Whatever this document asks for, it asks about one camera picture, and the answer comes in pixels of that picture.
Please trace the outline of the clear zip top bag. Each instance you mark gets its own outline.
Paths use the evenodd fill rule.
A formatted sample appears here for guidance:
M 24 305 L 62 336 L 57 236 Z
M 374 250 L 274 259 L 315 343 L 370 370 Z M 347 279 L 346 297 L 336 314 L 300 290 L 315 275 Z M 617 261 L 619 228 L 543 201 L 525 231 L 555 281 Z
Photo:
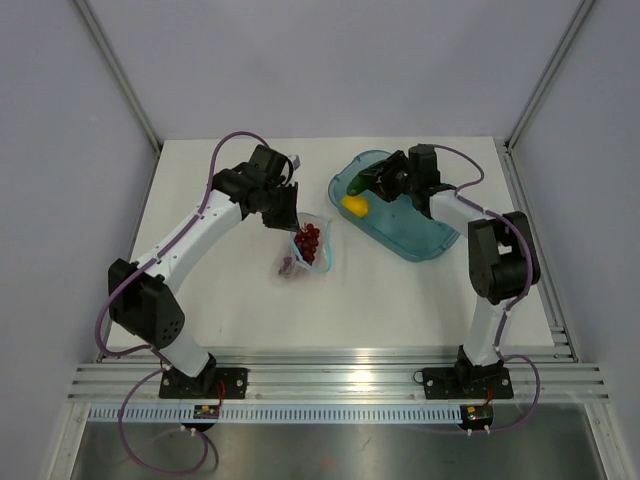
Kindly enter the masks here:
M 333 220 L 299 212 L 298 223 L 299 229 L 289 234 L 275 263 L 275 274 L 279 279 L 292 280 L 311 274 L 324 275 L 333 266 Z

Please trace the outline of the yellow lemon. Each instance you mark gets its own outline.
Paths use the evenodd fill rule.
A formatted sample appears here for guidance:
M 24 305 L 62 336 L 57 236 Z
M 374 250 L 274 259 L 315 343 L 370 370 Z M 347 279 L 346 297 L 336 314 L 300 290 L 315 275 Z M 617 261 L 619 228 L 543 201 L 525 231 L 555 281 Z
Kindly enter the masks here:
M 370 210 L 369 201 L 361 195 L 346 195 L 341 199 L 340 203 L 348 212 L 357 218 L 366 217 Z

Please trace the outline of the green cucumber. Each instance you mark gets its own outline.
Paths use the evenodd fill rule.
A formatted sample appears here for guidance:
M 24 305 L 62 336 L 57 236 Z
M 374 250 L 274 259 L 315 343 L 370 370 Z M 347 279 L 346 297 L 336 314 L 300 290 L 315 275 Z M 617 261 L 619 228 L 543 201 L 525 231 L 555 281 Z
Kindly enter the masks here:
M 375 183 L 375 179 L 369 176 L 356 175 L 348 184 L 346 194 L 348 196 L 358 196 L 369 190 L 371 185 Z

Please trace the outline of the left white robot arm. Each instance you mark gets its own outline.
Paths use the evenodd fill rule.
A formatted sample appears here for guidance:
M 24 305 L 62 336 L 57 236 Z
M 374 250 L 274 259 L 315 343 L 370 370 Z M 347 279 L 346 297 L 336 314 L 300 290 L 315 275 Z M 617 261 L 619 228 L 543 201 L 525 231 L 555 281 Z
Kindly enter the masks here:
M 293 176 L 299 166 L 298 157 L 257 145 L 248 160 L 210 173 L 202 201 L 162 241 L 109 269 L 110 319 L 177 369 L 181 386 L 195 398 L 214 390 L 214 360 L 185 330 L 176 295 L 213 245 L 248 216 L 260 215 L 270 229 L 298 229 Z

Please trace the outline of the red grape bunch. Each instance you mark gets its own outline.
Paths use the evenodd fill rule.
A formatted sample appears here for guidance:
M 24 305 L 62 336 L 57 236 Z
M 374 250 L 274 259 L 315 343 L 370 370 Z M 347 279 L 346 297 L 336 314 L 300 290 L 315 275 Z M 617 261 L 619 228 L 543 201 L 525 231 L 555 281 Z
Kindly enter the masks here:
M 294 243 L 304 262 L 312 265 L 319 247 L 320 230 L 313 223 L 306 223 L 295 234 Z

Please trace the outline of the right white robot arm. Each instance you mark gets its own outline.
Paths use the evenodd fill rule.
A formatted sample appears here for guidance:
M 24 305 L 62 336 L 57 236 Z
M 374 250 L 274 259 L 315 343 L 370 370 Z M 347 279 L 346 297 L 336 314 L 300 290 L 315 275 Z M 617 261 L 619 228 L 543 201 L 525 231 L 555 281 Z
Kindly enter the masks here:
M 347 193 L 365 191 L 391 203 L 410 198 L 423 216 L 453 228 L 467 240 L 469 278 L 477 295 L 469 334 L 451 367 L 421 371 L 429 400 L 510 399 L 509 356 L 502 337 L 515 305 L 540 279 L 540 266 L 525 213 L 498 214 L 467 199 L 459 186 L 442 181 L 436 144 L 418 144 L 407 152 L 361 170 Z

